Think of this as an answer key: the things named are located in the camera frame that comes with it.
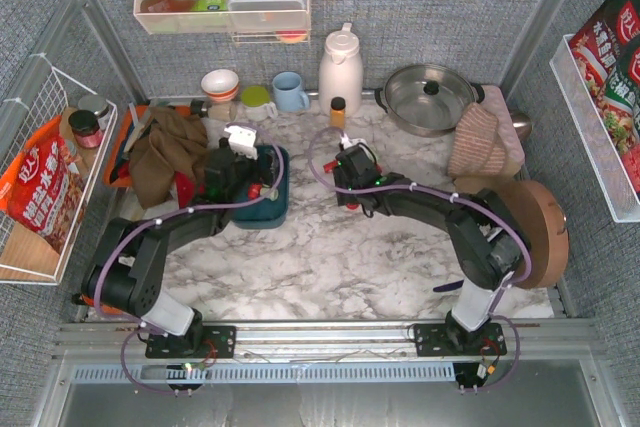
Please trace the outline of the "red cloth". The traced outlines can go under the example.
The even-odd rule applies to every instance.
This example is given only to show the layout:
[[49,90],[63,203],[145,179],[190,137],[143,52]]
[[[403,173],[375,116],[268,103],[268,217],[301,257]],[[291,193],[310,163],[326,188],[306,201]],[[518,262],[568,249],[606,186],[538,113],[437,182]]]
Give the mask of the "red cloth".
[[193,207],[198,203],[200,184],[192,181],[186,174],[176,172],[174,183],[180,209]]

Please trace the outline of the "teal storage basket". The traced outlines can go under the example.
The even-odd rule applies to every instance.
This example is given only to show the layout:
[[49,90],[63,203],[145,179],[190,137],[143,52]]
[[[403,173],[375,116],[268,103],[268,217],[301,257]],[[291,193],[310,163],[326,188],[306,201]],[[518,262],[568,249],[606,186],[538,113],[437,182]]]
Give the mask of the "teal storage basket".
[[[269,198],[251,206],[236,209],[232,215],[232,222],[245,230],[265,230],[280,227],[286,220],[289,208],[289,154],[280,146],[284,167],[283,176],[277,190],[279,197],[272,201]],[[259,177],[255,182],[247,184],[236,197],[236,202],[249,201],[248,189],[251,184],[261,184],[262,191],[271,188],[280,171],[280,163],[272,146],[260,145],[257,147]]]

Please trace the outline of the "brown cloth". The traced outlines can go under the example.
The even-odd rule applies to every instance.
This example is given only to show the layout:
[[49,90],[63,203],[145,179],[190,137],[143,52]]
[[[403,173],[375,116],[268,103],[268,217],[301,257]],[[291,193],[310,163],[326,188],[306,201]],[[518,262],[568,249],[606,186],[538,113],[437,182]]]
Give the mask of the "brown cloth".
[[183,116],[169,107],[151,107],[149,133],[129,155],[132,189],[143,209],[166,201],[176,173],[193,183],[202,179],[208,136],[197,115]]

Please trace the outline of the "pink striped towel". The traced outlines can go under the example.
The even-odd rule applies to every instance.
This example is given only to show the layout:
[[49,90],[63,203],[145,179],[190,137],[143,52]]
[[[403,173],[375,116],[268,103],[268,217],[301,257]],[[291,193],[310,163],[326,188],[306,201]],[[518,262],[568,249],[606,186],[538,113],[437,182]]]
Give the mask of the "pink striped towel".
[[506,160],[498,118],[480,104],[471,103],[456,125],[448,175],[452,178],[498,176]]

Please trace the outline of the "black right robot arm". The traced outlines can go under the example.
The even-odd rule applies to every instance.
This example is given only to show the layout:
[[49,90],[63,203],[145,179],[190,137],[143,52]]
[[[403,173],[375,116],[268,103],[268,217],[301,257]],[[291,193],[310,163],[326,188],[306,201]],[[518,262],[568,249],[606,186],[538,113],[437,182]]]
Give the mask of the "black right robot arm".
[[369,149],[353,145],[324,165],[340,205],[362,207],[367,216],[406,217],[444,231],[464,274],[446,323],[455,331],[479,331],[503,291],[532,273],[531,244],[498,194],[449,193],[384,174]]

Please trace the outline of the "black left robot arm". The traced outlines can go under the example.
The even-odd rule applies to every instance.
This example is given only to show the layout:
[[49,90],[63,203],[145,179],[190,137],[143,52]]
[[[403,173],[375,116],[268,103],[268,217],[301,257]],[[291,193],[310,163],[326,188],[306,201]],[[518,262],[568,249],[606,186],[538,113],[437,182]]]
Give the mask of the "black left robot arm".
[[287,176],[284,148],[260,145],[248,157],[221,140],[208,153],[201,182],[184,207],[154,220],[115,218],[108,223],[81,295],[97,310],[113,308],[169,336],[187,337],[199,331],[201,315],[162,287],[168,254],[221,233],[236,210],[271,204],[264,194],[250,191],[266,188],[280,196]]

